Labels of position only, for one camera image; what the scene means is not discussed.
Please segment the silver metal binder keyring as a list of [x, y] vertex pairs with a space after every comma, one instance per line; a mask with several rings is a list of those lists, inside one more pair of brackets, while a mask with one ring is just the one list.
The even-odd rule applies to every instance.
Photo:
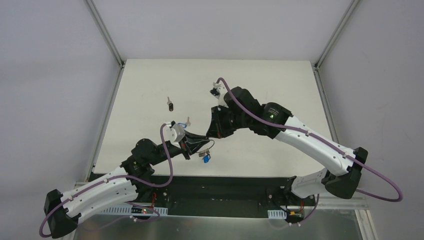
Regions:
[[210, 155], [210, 151], [211, 149], [215, 146], [215, 141], [213, 139], [210, 139], [204, 146], [202, 146], [197, 152], [196, 154], [200, 157], [203, 158], [205, 156]]

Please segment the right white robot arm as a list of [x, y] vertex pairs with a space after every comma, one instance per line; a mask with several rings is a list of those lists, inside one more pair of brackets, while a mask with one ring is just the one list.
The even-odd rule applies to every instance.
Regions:
[[221, 84], [210, 90], [218, 100], [211, 108], [211, 123], [206, 132], [209, 138], [222, 139], [238, 129], [249, 129], [259, 136], [286, 143], [324, 166], [323, 170], [292, 177], [284, 188], [284, 200], [296, 205], [304, 198], [328, 192], [341, 199], [351, 199], [359, 185], [362, 167], [368, 152], [358, 147], [351, 149], [328, 140], [301, 122], [283, 106], [269, 102], [260, 104], [244, 88], [231, 90], [238, 102], [252, 114], [247, 114]]

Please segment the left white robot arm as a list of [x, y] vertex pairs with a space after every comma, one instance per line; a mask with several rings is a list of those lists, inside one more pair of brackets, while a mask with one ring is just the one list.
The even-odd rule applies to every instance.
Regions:
[[130, 156], [109, 173], [73, 190], [60, 192], [53, 189], [46, 194], [45, 219], [39, 228], [43, 238], [62, 238], [73, 232], [79, 224], [91, 216], [116, 204], [138, 199], [147, 202], [153, 188], [163, 188], [173, 179], [173, 173], [165, 183], [151, 183], [154, 165], [182, 154], [186, 159], [197, 153], [211, 141], [202, 135], [186, 132], [177, 144], [163, 140], [155, 144], [148, 138], [139, 140]]

